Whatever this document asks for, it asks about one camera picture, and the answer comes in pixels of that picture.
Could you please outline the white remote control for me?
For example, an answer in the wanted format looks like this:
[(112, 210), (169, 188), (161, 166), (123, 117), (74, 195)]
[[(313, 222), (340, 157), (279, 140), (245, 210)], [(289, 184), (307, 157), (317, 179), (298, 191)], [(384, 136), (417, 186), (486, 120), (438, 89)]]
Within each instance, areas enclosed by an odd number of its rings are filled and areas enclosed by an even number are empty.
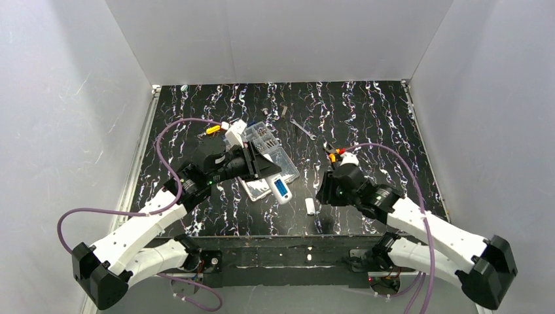
[(279, 173), (266, 177), (264, 180), (280, 205), (292, 200), (293, 194)]

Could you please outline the blue battery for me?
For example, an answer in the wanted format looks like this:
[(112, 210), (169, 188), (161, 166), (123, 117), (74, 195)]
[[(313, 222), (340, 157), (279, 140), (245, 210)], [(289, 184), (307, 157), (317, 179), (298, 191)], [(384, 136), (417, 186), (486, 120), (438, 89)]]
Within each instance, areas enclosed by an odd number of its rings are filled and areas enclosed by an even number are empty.
[(274, 184), (277, 188), (277, 191), (282, 197), (285, 197), (289, 194), (289, 189), (287, 188), (287, 185), (281, 179), (276, 179), (274, 181)]

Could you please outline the white battery cover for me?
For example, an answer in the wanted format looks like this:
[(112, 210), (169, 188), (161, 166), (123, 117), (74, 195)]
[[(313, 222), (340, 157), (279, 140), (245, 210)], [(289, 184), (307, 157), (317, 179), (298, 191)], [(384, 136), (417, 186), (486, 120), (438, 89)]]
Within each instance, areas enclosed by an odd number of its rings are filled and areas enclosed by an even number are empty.
[(315, 210), (315, 203), (313, 198), (306, 198), (304, 200), (305, 203), (305, 208), (306, 208), (306, 214), (313, 216), (316, 214), (316, 210)]

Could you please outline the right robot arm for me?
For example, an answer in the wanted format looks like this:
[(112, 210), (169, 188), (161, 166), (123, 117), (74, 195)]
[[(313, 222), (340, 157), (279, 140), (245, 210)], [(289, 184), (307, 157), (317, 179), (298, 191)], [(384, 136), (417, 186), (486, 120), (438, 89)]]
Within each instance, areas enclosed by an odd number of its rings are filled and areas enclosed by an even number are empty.
[(395, 189), (374, 185), (354, 164), (328, 170), (316, 196), (322, 205), (353, 206), (364, 216), (400, 229), (412, 242), (385, 233), (368, 259), (381, 268), (400, 266), (428, 273), (459, 287), (474, 303), (497, 310), (518, 270), (509, 242), (487, 239), (438, 218)]

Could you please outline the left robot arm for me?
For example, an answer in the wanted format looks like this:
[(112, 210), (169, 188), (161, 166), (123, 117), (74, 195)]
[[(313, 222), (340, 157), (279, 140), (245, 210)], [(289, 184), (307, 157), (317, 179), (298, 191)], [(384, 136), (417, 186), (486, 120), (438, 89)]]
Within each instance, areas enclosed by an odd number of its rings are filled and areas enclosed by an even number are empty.
[(282, 169), (252, 142), (227, 148), (220, 139), (201, 142), (190, 162), (166, 182), (144, 208), (114, 232), (91, 245), (80, 243), (71, 251), (73, 276), (100, 310), (119, 302), (128, 289), (166, 270), (201, 272), (212, 256), (185, 235), (157, 247), (147, 245), (169, 225), (182, 219), (210, 197), (213, 185), (240, 178), (263, 179), (280, 204), (292, 193)]

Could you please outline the clear plastic organizer box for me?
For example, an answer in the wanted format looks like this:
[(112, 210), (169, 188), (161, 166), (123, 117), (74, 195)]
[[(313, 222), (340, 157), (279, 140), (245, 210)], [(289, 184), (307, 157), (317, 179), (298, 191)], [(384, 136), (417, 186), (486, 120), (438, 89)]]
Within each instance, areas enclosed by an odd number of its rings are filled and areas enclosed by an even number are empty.
[(260, 168), (262, 179), (246, 182), (240, 180), (251, 201), (258, 201), (273, 194), (279, 204), (286, 204), (293, 199), (292, 188), (289, 183), (299, 176), (299, 171), (293, 161), (281, 146), (277, 137), (263, 122), (248, 126), (243, 139), (251, 143), (257, 152), (267, 160)]

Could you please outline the orange black pliers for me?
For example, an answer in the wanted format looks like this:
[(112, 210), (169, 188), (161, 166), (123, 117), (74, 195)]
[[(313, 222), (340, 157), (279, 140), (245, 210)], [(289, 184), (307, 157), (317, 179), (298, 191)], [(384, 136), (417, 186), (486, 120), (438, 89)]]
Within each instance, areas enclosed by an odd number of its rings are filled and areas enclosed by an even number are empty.
[(327, 141), (324, 142), (323, 149), (327, 153), (328, 159), (331, 163), (331, 167), (333, 169), (336, 169), (336, 167), (339, 166), (340, 162), (342, 161), (342, 155), (343, 153), (345, 153), (345, 150), (343, 148), (335, 148)]

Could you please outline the blue silver wrench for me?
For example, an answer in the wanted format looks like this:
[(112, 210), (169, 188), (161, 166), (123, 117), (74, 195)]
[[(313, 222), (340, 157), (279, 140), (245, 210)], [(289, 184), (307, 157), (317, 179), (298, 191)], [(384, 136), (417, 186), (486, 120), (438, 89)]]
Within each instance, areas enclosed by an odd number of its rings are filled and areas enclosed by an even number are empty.
[(317, 136), (308, 131), (307, 129), (305, 129), (301, 124), (299, 124), (294, 118), (290, 119), (290, 123), (293, 124), (294, 126), (296, 126), (300, 131), (302, 131), (303, 133), (305, 133), (312, 141), (315, 141)]

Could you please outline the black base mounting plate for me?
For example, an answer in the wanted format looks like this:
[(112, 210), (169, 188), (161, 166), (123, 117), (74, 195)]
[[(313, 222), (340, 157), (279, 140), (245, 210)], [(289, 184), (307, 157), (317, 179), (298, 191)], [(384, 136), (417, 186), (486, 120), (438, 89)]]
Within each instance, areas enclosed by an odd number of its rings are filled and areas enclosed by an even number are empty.
[(204, 258), (203, 284), (213, 287), (339, 285), (367, 288), (387, 270), (373, 261), (376, 235), (192, 237)]

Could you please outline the yellow handled screwdriver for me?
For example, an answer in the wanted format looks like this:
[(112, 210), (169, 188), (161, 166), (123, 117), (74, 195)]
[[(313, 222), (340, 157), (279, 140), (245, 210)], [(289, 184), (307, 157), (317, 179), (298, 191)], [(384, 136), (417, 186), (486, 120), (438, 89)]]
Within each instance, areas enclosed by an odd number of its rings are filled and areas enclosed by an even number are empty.
[(206, 130), (206, 135), (217, 133), (221, 130), (221, 125), (215, 125)]

